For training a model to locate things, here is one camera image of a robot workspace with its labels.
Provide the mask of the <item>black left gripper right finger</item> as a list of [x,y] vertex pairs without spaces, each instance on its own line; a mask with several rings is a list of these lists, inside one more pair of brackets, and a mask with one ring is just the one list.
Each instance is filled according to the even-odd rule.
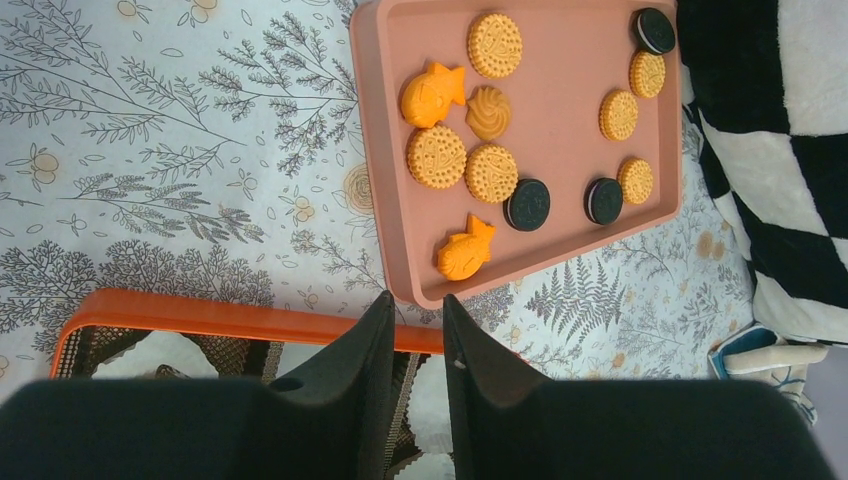
[[807,425],[756,381],[554,380],[454,296],[443,336],[460,479],[830,479]]

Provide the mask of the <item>pink cookie tray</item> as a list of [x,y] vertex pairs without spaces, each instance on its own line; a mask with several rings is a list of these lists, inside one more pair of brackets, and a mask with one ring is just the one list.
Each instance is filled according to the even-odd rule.
[[[624,141],[606,139],[599,110],[611,91],[629,86],[637,50],[631,30],[640,1],[370,1],[350,22],[365,156],[385,280],[401,301],[427,309],[448,294],[473,296],[554,266],[674,217],[681,206],[681,92],[677,52],[665,56],[660,94],[638,103],[637,126]],[[444,190],[414,180],[406,151],[414,130],[400,111],[407,83],[430,62],[467,66],[472,23],[487,13],[512,18],[523,39],[514,73],[495,85],[513,117],[498,139],[523,178],[541,180],[551,197],[544,225],[520,232],[499,204],[476,200],[464,183]],[[608,226],[584,211],[588,184],[614,177],[630,157],[654,174],[650,198],[627,205]],[[492,259],[469,279],[437,270],[448,236],[466,230],[469,214],[496,227]]]

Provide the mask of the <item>orange cookie box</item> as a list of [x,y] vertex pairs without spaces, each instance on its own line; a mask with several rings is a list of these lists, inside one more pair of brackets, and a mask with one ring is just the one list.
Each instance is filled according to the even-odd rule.
[[[385,291],[368,305],[362,318],[380,315],[381,336],[395,341],[394,357],[385,366],[370,361],[348,385],[317,395],[305,385],[309,406],[299,405],[287,423],[257,414],[259,431],[250,441],[268,445],[274,462],[290,466],[303,459],[325,467],[349,459],[366,461],[368,474],[383,477],[420,454],[407,420],[413,379],[422,362],[443,351],[435,329],[397,326],[395,300]],[[61,330],[52,360],[54,378],[91,377],[99,362],[129,350],[153,331],[178,333],[198,346],[222,377],[269,381],[271,367],[287,347],[326,350],[356,329],[356,321],[319,314],[190,299],[119,289],[88,295]]]

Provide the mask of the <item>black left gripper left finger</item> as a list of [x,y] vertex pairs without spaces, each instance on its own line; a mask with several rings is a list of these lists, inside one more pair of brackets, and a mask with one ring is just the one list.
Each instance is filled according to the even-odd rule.
[[30,383],[1,408],[5,479],[378,479],[392,415],[395,301],[270,384]]

